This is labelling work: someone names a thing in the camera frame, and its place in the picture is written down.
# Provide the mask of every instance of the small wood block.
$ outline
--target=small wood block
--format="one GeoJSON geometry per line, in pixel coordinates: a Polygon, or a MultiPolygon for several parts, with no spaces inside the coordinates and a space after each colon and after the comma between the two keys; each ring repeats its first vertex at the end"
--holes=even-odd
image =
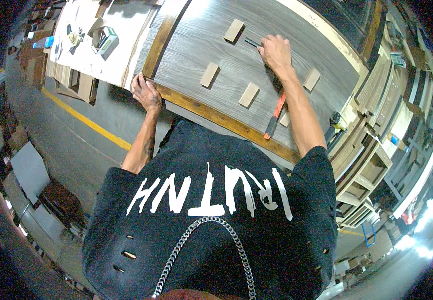
{"type": "Polygon", "coordinates": [[[311,92],[318,79],[320,79],[320,72],[318,72],[317,69],[311,69],[309,76],[305,80],[305,83],[303,83],[303,86],[311,92]]]}
{"type": "Polygon", "coordinates": [[[260,89],[259,87],[257,87],[255,84],[250,82],[247,89],[241,96],[240,101],[238,101],[238,103],[243,105],[244,107],[248,107],[248,105],[250,105],[253,98],[255,98],[255,95],[259,91],[259,89],[260,89]]]}
{"type": "Polygon", "coordinates": [[[231,23],[230,28],[228,28],[228,31],[226,32],[224,38],[230,43],[233,43],[235,38],[238,35],[238,32],[240,32],[241,27],[243,27],[244,23],[240,20],[233,20],[233,23],[231,23]]]}
{"type": "Polygon", "coordinates": [[[214,63],[209,63],[208,67],[206,68],[205,74],[203,74],[203,77],[201,78],[200,84],[204,87],[209,87],[218,68],[219,67],[214,63]]]}
{"type": "Polygon", "coordinates": [[[290,124],[290,114],[288,113],[288,111],[282,111],[282,113],[285,113],[281,118],[280,118],[280,124],[282,124],[285,127],[288,127],[288,125],[290,124]]]}

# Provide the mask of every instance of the right arm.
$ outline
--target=right arm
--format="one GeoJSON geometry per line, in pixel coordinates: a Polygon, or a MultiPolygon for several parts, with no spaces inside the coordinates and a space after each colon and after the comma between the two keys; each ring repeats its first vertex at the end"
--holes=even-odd
{"type": "Polygon", "coordinates": [[[326,148],[325,136],[316,113],[291,66],[290,42],[283,40],[281,35],[269,35],[262,39],[261,45],[258,47],[261,58],[283,84],[293,138],[300,157],[303,158],[313,147],[326,148]]]}

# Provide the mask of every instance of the left hand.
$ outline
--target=left hand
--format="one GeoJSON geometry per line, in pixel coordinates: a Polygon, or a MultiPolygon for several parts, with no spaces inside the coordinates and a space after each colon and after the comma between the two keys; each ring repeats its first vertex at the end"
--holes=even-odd
{"type": "Polygon", "coordinates": [[[133,78],[130,91],[133,94],[133,98],[137,99],[147,112],[160,112],[161,95],[151,82],[145,81],[143,73],[140,73],[133,78]]]}

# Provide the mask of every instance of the wood scrap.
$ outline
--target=wood scrap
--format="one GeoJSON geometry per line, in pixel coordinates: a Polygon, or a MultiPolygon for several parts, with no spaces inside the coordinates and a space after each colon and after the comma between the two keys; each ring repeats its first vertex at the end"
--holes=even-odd
{"type": "Polygon", "coordinates": [[[245,92],[241,96],[240,101],[238,101],[238,103],[243,105],[244,107],[248,107],[253,101],[253,99],[255,98],[256,93],[259,90],[260,90],[259,87],[257,87],[255,84],[250,82],[245,92]]]}
{"type": "Polygon", "coordinates": [[[308,77],[306,78],[305,82],[303,83],[303,86],[306,87],[310,92],[313,90],[313,88],[316,85],[316,82],[320,79],[320,72],[318,72],[317,69],[313,68],[309,72],[308,77]]]}
{"type": "Polygon", "coordinates": [[[358,111],[362,114],[374,114],[381,98],[381,92],[387,83],[390,66],[391,61],[386,56],[380,55],[368,79],[356,94],[355,100],[358,105],[358,111]]]}
{"type": "Polygon", "coordinates": [[[243,25],[244,23],[242,21],[238,19],[233,20],[233,22],[230,25],[230,28],[228,28],[223,38],[228,42],[233,43],[238,33],[240,32],[241,28],[243,27],[243,25]]]}
{"type": "Polygon", "coordinates": [[[203,77],[201,78],[200,84],[204,87],[209,87],[218,69],[219,66],[215,65],[212,62],[209,63],[205,73],[203,74],[203,77]]]}
{"type": "Polygon", "coordinates": [[[28,67],[26,69],[26,82],[33,86],[40,85],[44,59],[45,57],[41,55],[28,61],[28,67]]]}
{"type": "Polygon", "coordinates": [[[280,117],[280,124],[282,124],[285,127],[288,127],[288,125],[290,124],[290,114],[286,110],[283,110],[281,113],[283,114],[283,116],[280,117]]]}

